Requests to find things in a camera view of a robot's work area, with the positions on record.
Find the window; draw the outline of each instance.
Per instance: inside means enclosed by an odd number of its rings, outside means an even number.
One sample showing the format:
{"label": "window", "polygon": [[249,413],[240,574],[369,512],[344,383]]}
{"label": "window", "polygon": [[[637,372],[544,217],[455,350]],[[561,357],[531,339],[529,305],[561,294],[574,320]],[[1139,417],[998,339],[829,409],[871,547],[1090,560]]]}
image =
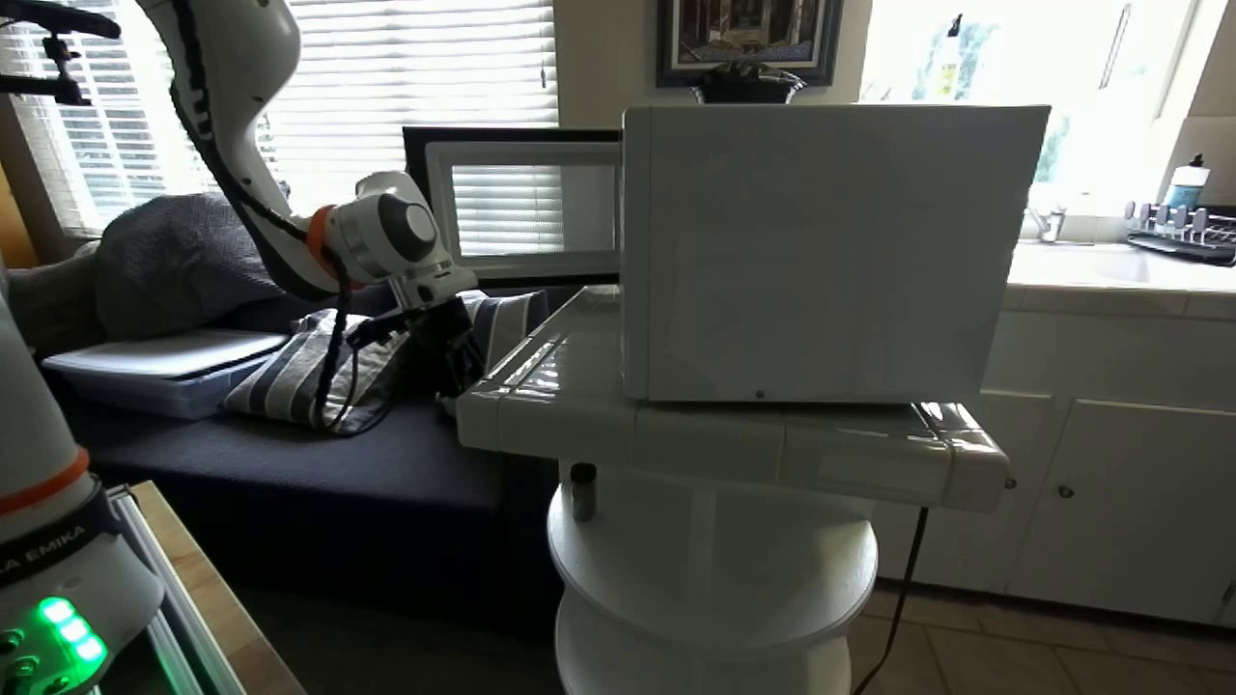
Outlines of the window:
{"label": "window", "polygon": [[620,132],[409,128],[406,145],[477,278],[619,274]]}
{"label": "window", "polygon": [[1158,185],[1148,141],[1199,5],[881,0],[862,99],[1051,105],[1032,203],[1114,217]]}
{"label": "window", "polygon": [[[211,188],[165,85],[165,50],[133,0],[74,0],[113,16],[124,42],[70,34],[89,108],[38,108],[82,221]],[[302,67],[258,123],[258,145],[297,213],[350,199],[369,168],[402,168],[406,123],[557,128],[553,0],[290,0]],[[41,29],[2,34],[6,67],[46,74]]]}

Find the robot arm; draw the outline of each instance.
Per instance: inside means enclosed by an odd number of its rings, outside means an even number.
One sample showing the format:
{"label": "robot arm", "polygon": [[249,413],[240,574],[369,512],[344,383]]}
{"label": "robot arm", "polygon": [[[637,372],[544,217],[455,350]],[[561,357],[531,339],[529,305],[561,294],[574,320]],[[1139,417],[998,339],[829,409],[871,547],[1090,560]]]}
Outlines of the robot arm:
{"label": "robot arm", "polygon": [[270,177],[253,118],[290,82],[302,34],[281,0],[140,0],[174,61],[174,108],[204,164],[249,229],[274,283],[333,296],[338,283],[387,283],[398,307],[435,307],[474,285],[435,239],[423,191],[406,175],[297,221]]}

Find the green light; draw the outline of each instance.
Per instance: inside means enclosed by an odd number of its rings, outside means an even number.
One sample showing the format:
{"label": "green light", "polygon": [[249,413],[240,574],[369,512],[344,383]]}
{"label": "green light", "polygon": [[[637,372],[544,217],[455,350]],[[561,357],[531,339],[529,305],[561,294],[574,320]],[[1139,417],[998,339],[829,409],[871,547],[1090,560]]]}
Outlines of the green light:
{"label": "green light", "polygon": [[78,657],[82,657],[82,661],[102,661],[102,657],[108,657],[108,647],[102,647],[102,639],[101,639],[101,638],[89,638],[89,639],[82,639],[82,643],[78,643]]}
{"label": "green light", "polygon": [[74,602],[64,602],[64,597],[41,597],[41,602],[38,602],[38,612],[41,612],[41,620],[61,624],[61,620],[70,620],[78,611],[74,611]]}
{"label": "green light", "polygon": [[82,617],[61,620],[61,638],[64,638],[64,639],[86,639],[86,632],[89,632],[89,624],[86,624]]}

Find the couch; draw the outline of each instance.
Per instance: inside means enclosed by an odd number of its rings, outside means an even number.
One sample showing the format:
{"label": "couch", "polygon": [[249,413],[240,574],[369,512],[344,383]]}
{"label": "couch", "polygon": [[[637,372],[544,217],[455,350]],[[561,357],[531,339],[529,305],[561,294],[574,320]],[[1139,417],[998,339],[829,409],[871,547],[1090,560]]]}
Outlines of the couch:
{"label": "couch", "polygon": [[[155,221],[183,229],[183,217],[165,217],[165,207],[155,207]],[[142,222],[150,229],[150,217],[140,217],[140,231],[120,221],[95,249],[12,274],[6,301],[34,355],[142,339],[142,333],[174,333],[183,320],[187,329],[274,329],[306,312],[306,305],[270,294],[249,247],[231,247],[240,274],[211,262],[204,285],[168,288],[181,294],[181,305],[174,324],[158,324],[168,307],[140,301],[168,294],[150,283],[181,283],[194,269],[168,274],[158,258],[194,258],[201,242],[183,249],[181,239],[174,253],[142,249],[142,239],[168,239],[168,231],[147,235]],[[218,296],[208,283],[225,283],[235,301],[183,305]],[[568,294],[539,294],[535,315]],[[235,590],[312,590],[539,638],[553,624],[561,583],[544,551],[544,505],[557,467],[464,450],[417,368],[398,377],[391,413],[359,436],[321,436],[231,413],[165,422],[86,403],[55,375],[48,386],[70,430],[91,450],[91,471],[102,481],[155,478]]]}

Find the dark fabric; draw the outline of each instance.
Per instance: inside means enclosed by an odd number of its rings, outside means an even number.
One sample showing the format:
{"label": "dark fabric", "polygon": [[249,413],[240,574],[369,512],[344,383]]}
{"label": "dark fabric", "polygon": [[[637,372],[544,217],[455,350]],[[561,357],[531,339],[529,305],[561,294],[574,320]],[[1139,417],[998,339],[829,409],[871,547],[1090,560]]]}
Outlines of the dark fabric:
{"label": "dark fabric", "polygon": [[102,343],[91,307],[91,249],[46,267],[6,269],[6,307],[34,355]]}
{"label": "dark fabric", "polygon": [[114,343],[281,296],[225,195],[155,195],[114,217],[91,269],[95,315]]}

